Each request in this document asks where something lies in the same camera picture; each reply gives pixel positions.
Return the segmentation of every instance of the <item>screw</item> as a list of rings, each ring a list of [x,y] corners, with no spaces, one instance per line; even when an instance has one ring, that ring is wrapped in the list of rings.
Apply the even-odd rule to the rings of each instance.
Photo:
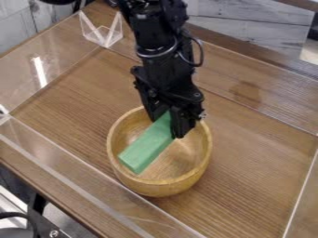
[[[52,231],[52,232],[49,233],[49,237],[50,237],[50,238],[58,237],[58,232],[57,232],[57,231]]]

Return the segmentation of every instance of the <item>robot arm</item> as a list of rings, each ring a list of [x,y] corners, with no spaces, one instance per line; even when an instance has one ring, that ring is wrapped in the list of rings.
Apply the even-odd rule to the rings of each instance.
[[[195,67],[203,64],[201,43],[184,28],[188,16],[181,0],[116,1],[136,41],[143,66],[132,67],[135,88],[155,121],[165,111],[171,115],[171,133],[181,138],[203,118],[203,93],[192,83]],[[192,42],[201,51],[193,62]]]

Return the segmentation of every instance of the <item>black cable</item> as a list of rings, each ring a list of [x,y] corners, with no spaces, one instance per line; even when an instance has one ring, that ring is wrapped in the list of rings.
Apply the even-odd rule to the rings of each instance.
[[[193,41],[195,43],[196,43],[196,45],[197,45],[197,47],[199,47],[199,50],[200,50],[200,61],[196,63],[196,62],[193,62],[193,61],[189,61],[185,57],[184,57],[184,55],[183,55],[183,53],[180,52],[180,51],[177,51],[177,55],[180,56],[180,58],[183,59],[183,61],[187,63],[187,64],[189,64],[191,66],[193,66],[193,67],[200,67],[200,66],[203,66],[203,42],[197,39],[197,38],[195,38],[188,32],[185,32],[185,31],[183,31],[183,35],[184,35],[184,37],[187,37],[188,39],[191,39],[191,41]]]

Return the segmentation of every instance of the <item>green block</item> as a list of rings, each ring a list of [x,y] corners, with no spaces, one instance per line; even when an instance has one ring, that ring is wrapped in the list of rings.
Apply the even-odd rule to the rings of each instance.
[[[169,113],[165,112],[149,128],[117,155],[120,163],[135,173],[140,174],[173,141],[169,130]]]

